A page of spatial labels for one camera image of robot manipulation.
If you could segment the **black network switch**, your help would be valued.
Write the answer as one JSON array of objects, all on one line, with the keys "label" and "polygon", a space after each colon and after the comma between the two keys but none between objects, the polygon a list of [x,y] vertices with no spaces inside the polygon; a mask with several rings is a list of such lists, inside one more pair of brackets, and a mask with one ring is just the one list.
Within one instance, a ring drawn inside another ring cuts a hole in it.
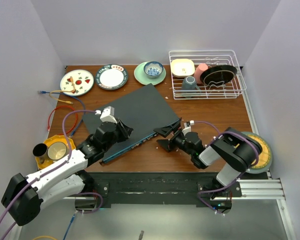
[{"label": "black network switch", "polygon": [[169,126],[179,120],[165,98],[151,83],[97,109],[102,111],[108,106],[114,108],[114,116],[133,128],[133,132],[128,140],[115,143],[104,154],[101,159],[104,164],[153,138],[156,135],[154,129]]}]

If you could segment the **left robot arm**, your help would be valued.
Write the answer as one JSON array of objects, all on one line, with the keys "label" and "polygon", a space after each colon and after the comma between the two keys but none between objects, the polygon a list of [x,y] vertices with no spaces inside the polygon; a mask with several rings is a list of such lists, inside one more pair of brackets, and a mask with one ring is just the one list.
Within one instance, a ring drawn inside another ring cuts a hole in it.
[{"label": "left robot arm", "polygon": [[104,121],[76,149],[43,170],[23,176],[14,175],[1,199],[5,213],[17,225],[30,223],[48,205],[69,195],[89,196],[94,184],[84,169],[98,160],[116,143],[128,140],[133,128],[120,119]]}]

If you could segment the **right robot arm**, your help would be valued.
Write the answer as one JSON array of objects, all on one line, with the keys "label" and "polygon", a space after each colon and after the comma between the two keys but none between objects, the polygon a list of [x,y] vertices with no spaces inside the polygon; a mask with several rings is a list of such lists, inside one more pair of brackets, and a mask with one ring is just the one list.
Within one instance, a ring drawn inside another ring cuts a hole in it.
[{"label": "right robot arm", "polygon": [[[198,123],[207,124],[213,127],[217,136],[206,145],[203,144],[197,132],[192,131],[192,126]],[[206,169],[216,160],[222,158],[225,161],[224,167],[212,180],[202,188],[198,195],[212,195],[223,197],[230,190],[231,186],[250,168],[259,163],[259,156],[263,148],[248,135],[228,127],[220,132],[213,124],[206,121],[187,121],[184,127],[181,120],[170,125],[155,128],[154,132],[163,137],[158,144],[167,152],[175,148],[190,156],[190,160],[198,169]]]}]

